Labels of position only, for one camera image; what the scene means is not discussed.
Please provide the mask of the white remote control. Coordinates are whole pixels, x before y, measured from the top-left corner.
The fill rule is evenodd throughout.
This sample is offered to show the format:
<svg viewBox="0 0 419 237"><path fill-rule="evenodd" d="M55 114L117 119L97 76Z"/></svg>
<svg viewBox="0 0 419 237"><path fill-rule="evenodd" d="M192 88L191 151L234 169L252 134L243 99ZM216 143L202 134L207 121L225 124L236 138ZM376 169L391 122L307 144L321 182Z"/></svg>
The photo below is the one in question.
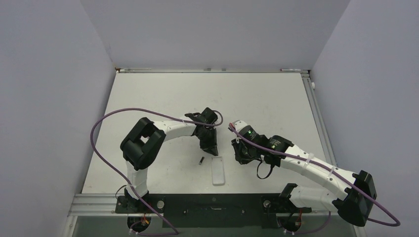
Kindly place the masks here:
<svg viewBox="0 0 419 237"><path fill-rule="evenodd" d="M211 158L211 179L214 186L225 184L224 162L222 157Z"/></svg>

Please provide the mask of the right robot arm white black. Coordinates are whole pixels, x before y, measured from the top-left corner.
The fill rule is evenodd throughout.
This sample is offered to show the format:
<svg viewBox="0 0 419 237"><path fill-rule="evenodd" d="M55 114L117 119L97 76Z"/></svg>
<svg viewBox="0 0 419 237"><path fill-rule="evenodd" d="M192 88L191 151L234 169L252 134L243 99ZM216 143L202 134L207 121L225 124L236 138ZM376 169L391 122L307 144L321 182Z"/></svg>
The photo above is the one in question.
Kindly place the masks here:
<svg viewBox="0 0 419 237"><path fill-rule="evenodd" d="M344 170L307 153L290 140L279 135L270 138L258 134L242 120L229 124L236 134L231 141L235 159L240 164L253 160L265 163L270 170L275 167L294 171L316 183L318 187L288 184L279 205L285 211L295 208L312 208L337 212L346 222L365 226L377 198L372 175Z"/></svg>

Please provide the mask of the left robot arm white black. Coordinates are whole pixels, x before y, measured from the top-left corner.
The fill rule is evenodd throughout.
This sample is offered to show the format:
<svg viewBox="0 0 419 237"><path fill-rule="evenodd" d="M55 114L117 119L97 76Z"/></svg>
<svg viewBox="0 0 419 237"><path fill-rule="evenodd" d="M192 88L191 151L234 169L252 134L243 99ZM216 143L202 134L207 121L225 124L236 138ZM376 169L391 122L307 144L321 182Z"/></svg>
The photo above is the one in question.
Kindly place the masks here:
<svg viewBox="0 0 419 237"><path fill-rule="evenodd" d="M147 174L163 143L195 136L199 139L201 150L217 156L216 127L222 123L222 114L208 107L201 113L187 113L179 118L166 117L164 121L141 118L120 144L128 178L123 204L134 212L148 212L149 206L156 207L156 202L148 197Z"/></svg>

